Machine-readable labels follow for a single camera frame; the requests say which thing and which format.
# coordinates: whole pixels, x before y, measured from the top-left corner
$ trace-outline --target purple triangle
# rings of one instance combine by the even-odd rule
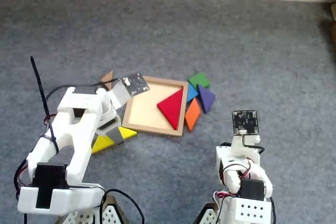
[[[202,109],[206,114],[215,101],[215,94],[201,85],[197,85],[199,96],[201,97]]]

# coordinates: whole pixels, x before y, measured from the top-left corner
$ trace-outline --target wooden frame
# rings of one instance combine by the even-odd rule
[[[150,90],[127,102],[122,126],[138,131],[153,132],[171,136],[182,136],[184,114],[188,93],[188,82],[144,76]],[[180,119],[174,130],[157,104],[183,88]]]

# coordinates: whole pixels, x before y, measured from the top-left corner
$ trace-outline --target circuit board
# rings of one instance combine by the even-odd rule
[[[122,81],[131,97],[149,90],[147,82],[141,73],[134,73],[122,78]]]
[[[246,130],[246,135],[259,134],[258,116],[256,110],[239,110],[232,112],[234,135],[240,135],[240,130]]]

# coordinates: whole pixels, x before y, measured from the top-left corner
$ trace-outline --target red triangle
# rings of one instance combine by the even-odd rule
[[[172,94],[157,104],[162,114],[167,118],[168,122],[177,130],[180,119],[183,89]]]

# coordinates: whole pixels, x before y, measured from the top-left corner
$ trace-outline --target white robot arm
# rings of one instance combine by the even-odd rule
[[[273,186],[260,167],[260,142],[257,112],[234,111],[232,143],[216,147],[216,168],[228,191],[213,193],[215,207],[206,205],[195,223],[270,224]]]
[[[43,93],[38,74],[36,76]],[[144,81],[141,74],[137,74],[137,78]],[[67,89],[51,127],[28,154],[21,170],[18,169],[21,173],[28,168],[31,181],[30,185],[17,188],[20,212],[64,216],[101,205],[103,188],[82,182],[91,156],[91,142],[95,133],[106,135],[118,129],[120,118],[116,109],[132,96],[148,90],[145,82],[142,85],[144,88],[132,95],[121,80],[112,90],[99,88],[95,94],[76,93],[75,87]],[[48,163],[65,146],[74,148],[69,165]]]

